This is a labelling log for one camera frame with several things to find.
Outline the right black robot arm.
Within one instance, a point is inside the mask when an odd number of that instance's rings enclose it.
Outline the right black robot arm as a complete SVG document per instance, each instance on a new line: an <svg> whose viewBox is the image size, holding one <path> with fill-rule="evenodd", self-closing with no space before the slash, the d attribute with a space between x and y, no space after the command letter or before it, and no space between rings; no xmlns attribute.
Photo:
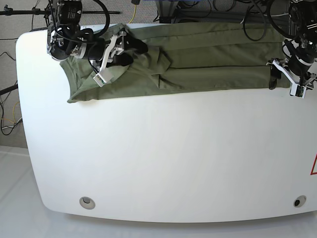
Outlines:
<svg viewBox="0 0 317 238"><path fill-rule="evenodd" d="M128 54L134 51L142 55L148 52L148 46L130 35L125 28L114 32L109 40L102 38L109 28L110 14L100 1L96 3L102 8L106 23L99 32L91 28L82 29L79 25L83 6L79 0L51 0L48 3L48 37L47 52L57 61L64 61L70 56L88 60L96 74L102 74L106 68L133 63Z"/></svg>

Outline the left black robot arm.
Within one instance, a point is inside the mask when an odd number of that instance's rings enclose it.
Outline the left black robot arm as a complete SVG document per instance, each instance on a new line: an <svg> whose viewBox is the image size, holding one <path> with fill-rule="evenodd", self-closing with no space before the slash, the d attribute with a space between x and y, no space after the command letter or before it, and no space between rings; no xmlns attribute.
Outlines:
<svg viewBox="0 0 317 238"><path fill-rule="evenodd" d="M274 89L277 81L285 75L291 84L290 95L303 98L307 90L314 89L314 82L317 80L315 73L309 69L317 59L317 2L315 0L292 0L289 3L288 16L294 24L295 34L286 33L273 20L271 7L273 0L250 1L252 5L247 8L246 14L241 21L243 31L251 41L259 41L266 35L267 24L269 23L285 40L282 45L288 50L284 53L286 59L272 59L267 64L271 68L272 79L269 89ZM246 21L255 8L264 22L263 35L253 39L246 33Z"/></svg>

